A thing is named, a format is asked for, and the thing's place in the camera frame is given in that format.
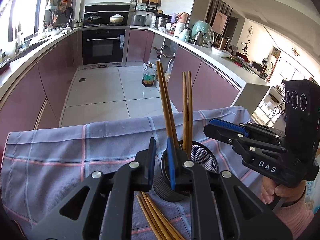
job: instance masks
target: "pink sleeve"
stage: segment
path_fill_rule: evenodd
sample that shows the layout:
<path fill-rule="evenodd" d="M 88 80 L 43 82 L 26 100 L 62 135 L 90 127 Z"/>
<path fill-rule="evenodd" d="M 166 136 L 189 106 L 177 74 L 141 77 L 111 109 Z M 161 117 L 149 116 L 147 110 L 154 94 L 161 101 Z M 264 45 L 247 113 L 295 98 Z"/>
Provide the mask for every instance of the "pink sleeve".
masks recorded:
<path fill-rule="evenodd" d="M 292 206 L 280 208 L 276 215 L 291 230 L 293 239 L 297 239 L 313 219 L 313 212 L 307 210 L 304 197 Z"/>

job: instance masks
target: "utensil holder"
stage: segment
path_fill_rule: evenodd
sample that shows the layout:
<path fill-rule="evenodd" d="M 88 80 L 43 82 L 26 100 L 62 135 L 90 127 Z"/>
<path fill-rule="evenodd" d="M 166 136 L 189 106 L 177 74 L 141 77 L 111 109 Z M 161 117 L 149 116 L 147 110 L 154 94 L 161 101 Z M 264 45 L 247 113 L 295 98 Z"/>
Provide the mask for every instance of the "utensil holder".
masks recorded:
<path fill-rule="evenodd" d="M 178 143 L 179 148 L 182 149 L 182 141 Z M 207 171 L 219 173 L 216 157 L 201 143 L 192 141 L 191 161 L 200 164 Z M 171 189 L 167 149 L 161 157 L 160 168 L 155 170 L 153 189 L 160 198 L 168 202 L 177 202 L 189 196 L 188 192 L 174 191 Z"/>

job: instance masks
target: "bundle of chopsticks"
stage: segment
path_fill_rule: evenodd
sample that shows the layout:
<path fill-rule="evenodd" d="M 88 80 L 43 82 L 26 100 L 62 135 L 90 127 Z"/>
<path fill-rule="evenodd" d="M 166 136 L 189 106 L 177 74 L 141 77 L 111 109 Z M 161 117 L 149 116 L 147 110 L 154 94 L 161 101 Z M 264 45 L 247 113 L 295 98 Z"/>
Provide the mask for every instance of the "bundle of chopsticks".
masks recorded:
<path fill-rule="evenodd" d="M 137 195 L 140 207 L 158 240 L 185 240 L 183 236 L 170 224 L 152 199 L 145 192 Z"/>
<path fill-rule="evenodd" d="M 164 79 L 164 71 L 162 63 L 157 61 L 157 73 L 160 86 L 160 94 L 162 101 L 162 108 L 164 113 L 165 125 L 167 128 L 167 134 L 169 138 L 172 138 L 174 147 L 179 148 L 176 127 L 174 125 L 174 119 L 172 115 L 172 108 L 170 104 L 167 84 Z M 188 71 L 188 78 L 186 72 L 182 73 L 183 78 L 183 150 L 191 157 L 192 148 L 192 83 L 191 83 L 191 71 Z"/>

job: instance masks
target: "purple checkered cloth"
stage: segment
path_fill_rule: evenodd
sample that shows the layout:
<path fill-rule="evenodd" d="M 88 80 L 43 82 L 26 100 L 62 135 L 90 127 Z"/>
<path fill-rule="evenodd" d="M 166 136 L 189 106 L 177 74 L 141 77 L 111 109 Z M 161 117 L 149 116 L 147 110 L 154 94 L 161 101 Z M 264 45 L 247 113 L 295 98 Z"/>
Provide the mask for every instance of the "purple checkered cloth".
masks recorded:
<path fill-rule="evenodd" d="M 193 140 L 207 146 L 218 160 L 219 170 L 229 170 L 258 194 L 261 176 L 241 164 L 230 145 L 207 138 L 203 128 L 212 118 L 236 124 L 251 117 L 242 107 L 193 112 Z M 182 139 L 183 114 L 174 114 L 178 139 Z M 1 169 L 1 197 L 9 217 L 28 237 L 31 229 L 71 190 L 93 171 L 109 173 L 134 160 L 156 139 L 159 169 L 166 149 L 163 116 L 97 122 L 83 126 L 12 132 L 9 134 Z M 161 212 L 186 238 L 191 236 L 189 199 L 169 203 L 152 190 L 149 193 Z M 155 239 L 139 204 L 134 200 L 132 239 Z"/>

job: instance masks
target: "white countertop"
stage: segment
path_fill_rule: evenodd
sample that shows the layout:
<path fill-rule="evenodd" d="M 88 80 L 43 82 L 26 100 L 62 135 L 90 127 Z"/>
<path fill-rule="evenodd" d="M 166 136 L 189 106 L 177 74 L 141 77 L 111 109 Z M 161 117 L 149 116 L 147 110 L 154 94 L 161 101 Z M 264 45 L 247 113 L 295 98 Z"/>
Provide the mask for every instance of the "white countertop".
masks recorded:
<path fill-rule="evenodd" d="M 256 74 L 253 74 L 245 70 L 244 68 L 239 67 L 238 65 L 234 64 L 230 60 L 214 55 L 211 49 L 209 48 L 205 48 L 205 47 L 190 44 L 188 42 L 180 41 L 177 37 L 174 37 L 172 34 L 163 33 L 155 28 L 151 28 L 147 26 L 130 26 L 130 28 L 152 31 L 185 47 L 186 49 L 190 50 L 194 54 L 198 55 L 199 57 L 209 62 L 210 64 L 214 65 L 217 69 L 225 73 L 225 75 L 227 75 L 233 81 L 238 83 L 241 87 L 244 87 L 246 84 L 261 85 L 261 86 L 267 86 L 267 87 L 270 86 L 268 83 L 263 81 Z"/>
<path fill-rule="evenodd" d="M 69 31 L 68 33 L 58 34 L 55 36 L 48 37 L 46 38 L 48 39 L 47 42 L 41 44 L 39 47 L 35 48 L 24 57 L 14 60 L 13 62 L 10 62 L 9 69 L 7 69 L 4 73 L 0 75 L 0 100 L 4 96 L 6 91 L 10 88 L 10 86 L 14 83 L 14 81 L 30 64 L 32 64 L 38 57 L 44 54 L 47 50 L 49 50 L 59 41 L 75 33 L 76 31 L 77 30 L 72 30 L 72 31 Z"/>

